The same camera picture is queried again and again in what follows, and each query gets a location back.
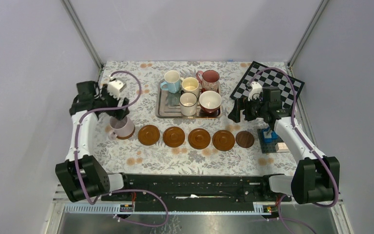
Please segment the cream yellow mug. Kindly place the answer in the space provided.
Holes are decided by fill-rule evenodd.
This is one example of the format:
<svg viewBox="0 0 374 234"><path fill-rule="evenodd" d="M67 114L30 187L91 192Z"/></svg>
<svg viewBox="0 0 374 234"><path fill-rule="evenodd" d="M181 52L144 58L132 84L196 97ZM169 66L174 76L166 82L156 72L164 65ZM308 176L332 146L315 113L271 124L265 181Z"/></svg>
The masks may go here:
<svg viewBox="0 0 374 234"><path fill-rule="evenodd" d="M193 93L196 97L199 97L200 83L197 78L188 77L183 79L181 83L182 93Z"/></svg>

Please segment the lilac mug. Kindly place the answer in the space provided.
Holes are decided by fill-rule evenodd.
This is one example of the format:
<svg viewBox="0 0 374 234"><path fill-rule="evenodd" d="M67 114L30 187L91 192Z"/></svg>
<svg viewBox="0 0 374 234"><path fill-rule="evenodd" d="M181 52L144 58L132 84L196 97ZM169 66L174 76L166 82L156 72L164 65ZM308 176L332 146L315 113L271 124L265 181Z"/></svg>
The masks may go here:
<svg viewBox="0 0 374 234"><path fill-rule="evenodd" d="M125 116L121 120L110 117L109 126L111 128L108 131L108 138L110 140L128 139L135 133L135 125L128 116Z"/></svg>

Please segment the light blue mug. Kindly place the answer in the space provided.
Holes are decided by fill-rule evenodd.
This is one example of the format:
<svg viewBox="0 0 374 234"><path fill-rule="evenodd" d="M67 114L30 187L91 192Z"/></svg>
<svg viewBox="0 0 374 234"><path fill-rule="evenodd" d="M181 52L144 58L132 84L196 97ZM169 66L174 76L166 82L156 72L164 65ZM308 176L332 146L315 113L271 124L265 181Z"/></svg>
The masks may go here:
<svg viewBox="0 0 374 234"><path fill-rule="evenodd" d="M160 84L160 89L175 94L181 90L181 83L184 80L180 73L174 70L168 71L164 75L164 81Z"/></svg>

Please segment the metal serving tray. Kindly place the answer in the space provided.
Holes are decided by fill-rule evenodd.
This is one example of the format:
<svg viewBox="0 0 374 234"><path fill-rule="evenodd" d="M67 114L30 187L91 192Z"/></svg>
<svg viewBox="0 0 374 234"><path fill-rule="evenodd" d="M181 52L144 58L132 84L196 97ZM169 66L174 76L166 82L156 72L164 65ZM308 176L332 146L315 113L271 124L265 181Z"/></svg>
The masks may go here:
<svg viewBox="0 0 374 234"><path fill-rule="evenodd" d="M199 96L200 96L200 94L203 93L201 84L200 84L199 89L200 89L200 93L199 93ZM198 102L197 102L196 114L193 116L189 116L189 117L182 115L180 111L180 102L179 102L179 98L181 94L183 94L182 89L179 92L172 94L168 91L161 90L160 85L159 85L158 94L157 94L157 102L156 102L156 116L160 118L217 118L221 115L222 105L217 111L213 113L204 112L200 107L199 97L197 97Z"/></svg>

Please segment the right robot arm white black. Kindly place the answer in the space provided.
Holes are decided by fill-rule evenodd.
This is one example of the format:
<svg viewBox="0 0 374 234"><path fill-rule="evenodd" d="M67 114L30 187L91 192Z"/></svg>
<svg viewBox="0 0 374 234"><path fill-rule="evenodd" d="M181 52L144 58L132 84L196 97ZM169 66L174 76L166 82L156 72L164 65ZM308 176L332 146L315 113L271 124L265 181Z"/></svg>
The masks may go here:
<svg viewBox="0 0 374 234"><path fill-rule="evenodd" d="M298 204L312 203L328 207L336 205L339 191L340 163L336 157L327 157L300 129L294 117L294 110L284 109L278 87L262 87L251 83L251 91L244 98L235 100L233 110L228 115L238 123L241 115L246 121L261 118L268 124L270 133L276 133L286 144L297 163L293 176L282 174L266 175L267 181L260 187L264 200L271 201L279 193L291 196Z"/></svg>

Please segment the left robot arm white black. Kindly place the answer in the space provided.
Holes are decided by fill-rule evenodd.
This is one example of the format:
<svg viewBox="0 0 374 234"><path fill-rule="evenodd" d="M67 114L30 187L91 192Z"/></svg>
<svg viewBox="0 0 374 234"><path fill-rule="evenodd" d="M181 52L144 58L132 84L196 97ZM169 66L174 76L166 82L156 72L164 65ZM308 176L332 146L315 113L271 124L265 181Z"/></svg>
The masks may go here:
<svg viewBox="0 0 374 234"><path fill-rule="evenodd" d="M95 81L77 83L78 94L74 98L69 113L73 122L71 144L64 162L55 167L56 176L71 202L85 200L105 194L111 190L111 181L118 182L113 194L119 200L131 196L131 186L122 182L121 177L111 177L95 159L93 136L99 115L106 113L112 117L125 117L127 108L118 110L119 104L126 106L129 99L120 99L119 94L125 83L112 80L102 87Z"/></svg>

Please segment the brown wooden coaster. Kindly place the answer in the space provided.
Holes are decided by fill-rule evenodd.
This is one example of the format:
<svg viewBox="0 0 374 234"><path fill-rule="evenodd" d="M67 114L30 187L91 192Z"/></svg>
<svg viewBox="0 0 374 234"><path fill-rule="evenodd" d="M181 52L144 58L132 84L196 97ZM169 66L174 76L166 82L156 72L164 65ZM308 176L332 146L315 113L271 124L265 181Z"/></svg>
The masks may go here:
<svg viewBox="0 0 374 234"><path fill-rule="evenodd" d="M171 148L179 147L185 141L185 132L176 126L169 127L163 133L163 141Z"/></svg>
<svg viewBox="0 0 374 234"><path fill-rule="evenodd" d="M197 150L205 149L210 144L209 132L202 128L192 130L188 135L188 142L191 147Z"/></svg>
<svg viewBox="0 0 374 234"><path fill-rule="evenodd" d="M138 140L141 144L151 146L160 138L160 131L154 125L145 125L138 132Z"/></svg>
<svg viewBox="0 0 374 234"><path fill-rule="evenodd" d="M212 143L219 151L229 151L235 145L235 137L230 131L219 130L213 135Z"/></svg>
<svg viewBox="0 0 374 234"><path fill-rule="evenodd" d="M120 139L120 140L126 140L126 139L131 138L134 135L134 133L135 133L135 130L131 134L129 134L128 136L117 136L116 138Z"/></svg>

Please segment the dark walnut round coaster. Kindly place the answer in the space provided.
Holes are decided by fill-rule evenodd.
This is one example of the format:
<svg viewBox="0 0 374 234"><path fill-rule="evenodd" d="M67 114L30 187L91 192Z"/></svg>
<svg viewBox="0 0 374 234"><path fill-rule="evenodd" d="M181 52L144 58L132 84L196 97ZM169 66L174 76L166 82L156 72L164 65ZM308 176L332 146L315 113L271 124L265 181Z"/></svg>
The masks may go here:
<svg viewBox="0 0 374 234"><path fill-rule="evenodd" d="M254 145L255 138L248 131L241 131L236 134L236 143L242 148L250 148Z"/></svg>

